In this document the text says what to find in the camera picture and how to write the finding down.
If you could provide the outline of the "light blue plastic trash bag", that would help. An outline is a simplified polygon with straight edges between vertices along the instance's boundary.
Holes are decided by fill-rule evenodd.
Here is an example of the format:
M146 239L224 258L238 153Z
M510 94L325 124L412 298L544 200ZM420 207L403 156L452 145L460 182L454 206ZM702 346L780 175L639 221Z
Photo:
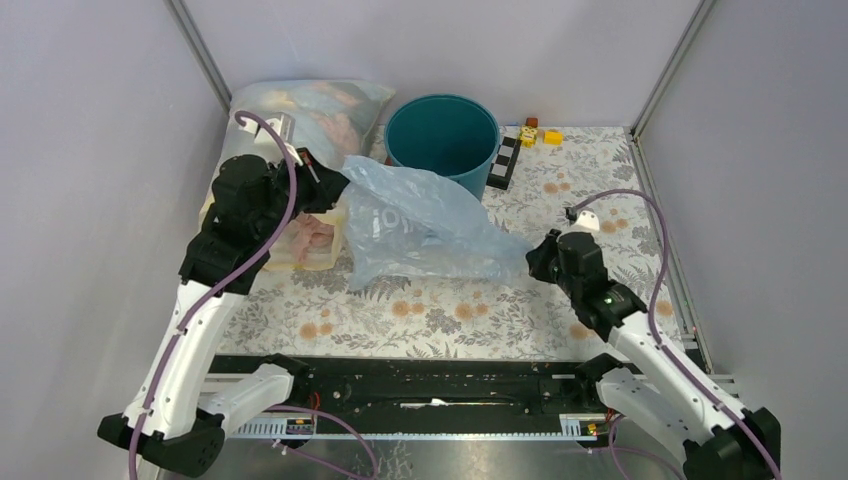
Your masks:
M379 277L437 277L512 284L527 274L532 245L493 224L481 202L433 172L349 156L344 237L353 259L349 286Z

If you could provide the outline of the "teal plastic trash bin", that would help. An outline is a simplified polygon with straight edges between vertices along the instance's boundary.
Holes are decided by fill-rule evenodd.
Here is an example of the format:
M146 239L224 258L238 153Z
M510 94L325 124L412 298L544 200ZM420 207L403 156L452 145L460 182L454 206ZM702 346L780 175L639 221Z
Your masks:
M425 95L401 106L384 129L393 166L423 169L483 197L501 145L499 125L478 102L455 94Z

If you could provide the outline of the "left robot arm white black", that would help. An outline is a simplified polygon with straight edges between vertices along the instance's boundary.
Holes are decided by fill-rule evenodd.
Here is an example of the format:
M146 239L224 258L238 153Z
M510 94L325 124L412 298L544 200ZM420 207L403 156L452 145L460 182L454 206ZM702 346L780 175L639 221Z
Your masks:
M339 172L300 148L278 163L244 154L222 163L210 205L179 269L168 329L138 393L104 417L98 437L145 460L196 478L225 439L280 404L296 411L314 399L308 366L275 354L209 399L201 388L223 331L249 295L273 243L302 213L324 213L347 186Z

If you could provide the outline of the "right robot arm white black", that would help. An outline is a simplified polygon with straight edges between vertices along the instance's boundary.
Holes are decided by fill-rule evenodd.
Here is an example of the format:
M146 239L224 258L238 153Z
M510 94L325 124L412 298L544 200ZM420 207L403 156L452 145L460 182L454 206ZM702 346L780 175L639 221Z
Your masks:
M681 463L686 479L778 479L781 426L765 407L747 408L700 369L651 321L647 305L610 279L588 232L551 230L526 255L529 274L555 284L578 320L644 375L609 354L585 362L575 402L622 414Z

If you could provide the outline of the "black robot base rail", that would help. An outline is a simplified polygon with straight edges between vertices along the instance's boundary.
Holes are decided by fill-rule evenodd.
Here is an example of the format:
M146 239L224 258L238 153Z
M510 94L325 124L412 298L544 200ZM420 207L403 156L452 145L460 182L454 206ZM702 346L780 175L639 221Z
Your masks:
M213 392L264 364L294 368L289 404L305 413L268 412L285 439L594 439L612 418L578 362L218 355Z

